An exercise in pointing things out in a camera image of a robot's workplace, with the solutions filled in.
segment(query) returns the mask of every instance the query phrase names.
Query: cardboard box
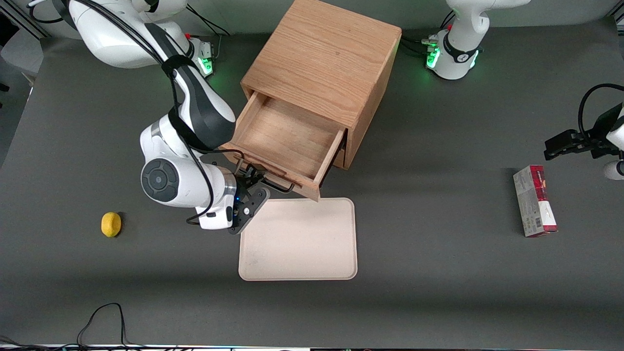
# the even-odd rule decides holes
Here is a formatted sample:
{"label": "cardboard box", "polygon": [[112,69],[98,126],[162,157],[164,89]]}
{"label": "cardboard box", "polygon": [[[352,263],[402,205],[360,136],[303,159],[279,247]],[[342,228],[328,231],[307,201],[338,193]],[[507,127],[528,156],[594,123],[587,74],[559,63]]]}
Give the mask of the cardboard box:
{"label": "cardboard box", "polygon": [[514,183],[524,236],[541,237],[556,232],[557,223],[546,195],[544,167],[527,166],[514,175]]}

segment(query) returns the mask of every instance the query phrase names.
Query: wooden cabinet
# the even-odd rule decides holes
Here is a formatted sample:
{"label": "wooden cabinet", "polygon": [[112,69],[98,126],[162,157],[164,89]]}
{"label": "wooden cabinet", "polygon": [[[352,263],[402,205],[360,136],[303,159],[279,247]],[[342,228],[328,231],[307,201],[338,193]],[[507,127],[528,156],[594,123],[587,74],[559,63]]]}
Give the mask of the wooden cabinet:
{"label": "wooden cabinet", "polygon": [[[329,167],[351,165],[386,91],[401,29],[295,0],[241,81],[248,104],[226,149],[313,200]],[[228,156],[236,161],[236,156]]]}

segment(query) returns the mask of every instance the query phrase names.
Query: tabletop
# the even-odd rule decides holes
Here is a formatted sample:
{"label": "tabletop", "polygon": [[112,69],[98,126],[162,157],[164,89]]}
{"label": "tabletop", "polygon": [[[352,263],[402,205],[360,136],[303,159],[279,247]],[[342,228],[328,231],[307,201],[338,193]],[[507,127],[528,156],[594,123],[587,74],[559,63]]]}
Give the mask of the tabletop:
{"label": "tabletop", "polygon": [[[267,37],[223,38],[210,84],[236,113],[240,79]],[[624,183],[602,176],[606,159],[542,154],[544,140],[576,128],[587,89],[624,82],[613,19],[492,28],[460,81],[400,51],[352,167],[323,185],[325,197],[355,204],[358,274],[347,281],[239,278],[239,236],[189,226],[191,209],[141,190],[139,134],[171,107],[160,68],[110,67],[72,39],[42,46],[0,171],[0,334],[72,342],[114,301],[140,344],[624,344]],[[596,92],[586,124],[621,101]],[[529,164],[545,165],[559,226],[538,239],[522,235],[512,182]],[[108,211],[124,214],[115,239],[100,233]],[[118,318],[103,311],[85,342],[117,342]]]}

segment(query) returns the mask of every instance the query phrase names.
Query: drawer front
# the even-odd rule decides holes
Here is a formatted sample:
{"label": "drawer front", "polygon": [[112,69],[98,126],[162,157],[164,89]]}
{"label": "drawer front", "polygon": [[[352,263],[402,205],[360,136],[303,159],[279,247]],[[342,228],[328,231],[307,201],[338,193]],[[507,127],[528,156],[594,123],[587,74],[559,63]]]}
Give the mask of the drawer front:
{"label": "drawer front", "polygon": [[[285,189],[293,185],[295,192],[318,201],[344,133],[335,122],[254,92],[236,121],[234,138],[221,148],[242,151],[245,167],[261,164],[269,182]],[[238,155],[227,157],[238,161]]]}

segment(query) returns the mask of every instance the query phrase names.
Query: lemon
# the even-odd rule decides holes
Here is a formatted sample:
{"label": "lemon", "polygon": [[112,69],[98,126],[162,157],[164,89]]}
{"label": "lemon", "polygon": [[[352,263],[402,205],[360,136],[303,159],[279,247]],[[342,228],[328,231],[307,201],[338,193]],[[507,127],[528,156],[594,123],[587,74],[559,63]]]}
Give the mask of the lemon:
{"label": "lemon", "polygon": [[109,238],[115,237],[121,230],[121,216],[108,212],[102,216],[102,233]]}

